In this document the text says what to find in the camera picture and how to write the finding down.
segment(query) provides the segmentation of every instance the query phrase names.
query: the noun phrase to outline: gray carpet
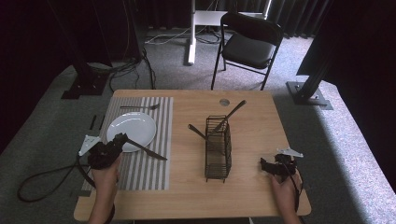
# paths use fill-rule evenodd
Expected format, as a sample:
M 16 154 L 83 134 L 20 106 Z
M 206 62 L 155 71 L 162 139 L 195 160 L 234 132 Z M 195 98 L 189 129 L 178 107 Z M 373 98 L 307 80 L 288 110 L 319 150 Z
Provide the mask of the gray carpet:
M 216 40 L 211 35 L 200 37 Z M 218 46 L 198 42 L 195 64 L 189 66 L 186 65 L 188 39 L 177 38 L 160 44 L 163 41 L 158 39 L 151 42 L 156 45 L 145 46 L 155 71 L 156 88 L 209 90 Z M 312 213 L 304 221 L 396 223 L 396 196 L 337 88 L 326 82 L 319 87 L 333 110 L 295 105 L 292 101 L 286 82 L 306 80 L 295 75 L 311 42 L 312 39 L 284 39 L 265 87 L 274 95 L 290 147 L 304 153 L 304 158 L 298 160 L 298 168 L 312 205 Z M 77 223 L 73 212 L 83 181 L 77 169 L 58 190 L 40 202 L 24 203 L 17 198 L 17 189 L 26 177 L 73 164 L 85 134 L 99 134 L 100 119 L 106 113 L 112 91 L 106 86 L 101 96 L 61 100 L 75 77 L 76 72 L 70 66 L 54 79 L 35 111 L 1 154 L 0 223 Z M 257 91 L 261 81 L 260 75 L 229 67 L 227 72 L 218 73 L 215 89 Z M 111 86 L 114 90 L 150 89 L 148 65 L 142 62 L 135 71 L 117 74 Z M 90 130 L 94 115 L 97 119 Z M 51 190 L 66 172 L 30 182 L 23 196 L 35 198 Z M 279 217 L 252 220 L 255 224 L 282 223 Z

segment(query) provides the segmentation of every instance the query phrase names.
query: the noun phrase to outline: tabletop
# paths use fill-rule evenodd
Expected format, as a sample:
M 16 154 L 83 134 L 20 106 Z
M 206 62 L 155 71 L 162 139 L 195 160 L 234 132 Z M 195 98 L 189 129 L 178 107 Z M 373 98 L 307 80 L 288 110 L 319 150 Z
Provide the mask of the tabletop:
M 269 91 L 120 90 L 113 94 L 113 99 L 125 97 L 173 99 L 169 183 L 166 189 L 119 190 L 115 220 L 279 216 L 260 158 L 275 162 L 276 150 L 288 148 L 289 143 Z M 188 125 L 204 133 L 208 116 L 227 115 L 243 100 L 247 103 L 229 119 L 231 172 L 224 182 L 206 181 L 205 140 Z M 78 198 L 75 219 L 88 220 L 94 199 L 95 190 Z M 297 214 L 310 212 L 303 190 Z

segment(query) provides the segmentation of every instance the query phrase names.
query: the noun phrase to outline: black wire basket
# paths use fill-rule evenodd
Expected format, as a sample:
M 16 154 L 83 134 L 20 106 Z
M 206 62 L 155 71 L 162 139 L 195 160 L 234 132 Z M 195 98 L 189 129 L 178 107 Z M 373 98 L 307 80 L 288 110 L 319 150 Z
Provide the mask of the black wire basket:
M 205 143 L 206 182 L 207 179 L 222 179 L 225 182 L 231 170 L 232 146 L 228 120 L 216 132 L 212 133 L 224 118 L 225 116 L 209 116 L 206 119 L 205 136 L 209 136 L 209 141 Z

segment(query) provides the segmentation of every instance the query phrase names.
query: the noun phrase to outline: fork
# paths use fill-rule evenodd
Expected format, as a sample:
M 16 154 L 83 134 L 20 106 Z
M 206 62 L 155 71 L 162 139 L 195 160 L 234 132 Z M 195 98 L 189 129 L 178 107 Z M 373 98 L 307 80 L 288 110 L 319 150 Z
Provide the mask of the fork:
M 120 109 L 131 109 L 131 108 L 147 108 L 150 110 L 155 110 L 158 107 L 160 107 L 160 103 L 156 105 L 149 105 L 149 106 L 142 106 L 142 105 L 122 105 L 120 106 Z

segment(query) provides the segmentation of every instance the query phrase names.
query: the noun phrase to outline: striped placemat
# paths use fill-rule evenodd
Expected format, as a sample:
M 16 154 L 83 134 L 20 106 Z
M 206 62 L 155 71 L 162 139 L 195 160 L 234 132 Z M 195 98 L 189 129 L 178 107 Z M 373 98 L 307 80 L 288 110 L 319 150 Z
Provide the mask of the striped placemat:
M 154 110 L 146 108 L 120 109 L 122 105 L 156 105 Z M 157 132 L 147 148 L 164 156 L 167 161 L 160 161 L 148 156 L 143 150 L 126 152 L 122 155 L 120 165 L 120 190 L 161 190 L 169 189 L 169 168 L 171 155 L 173 97 L 113 97 L 110 100 L 100 137 L 107 143 L 106 132 L 111 122 L 122 114 L 142 112 L 151 116 Z M 92 190 L 93 187 L 84 181 L 82 190 Z

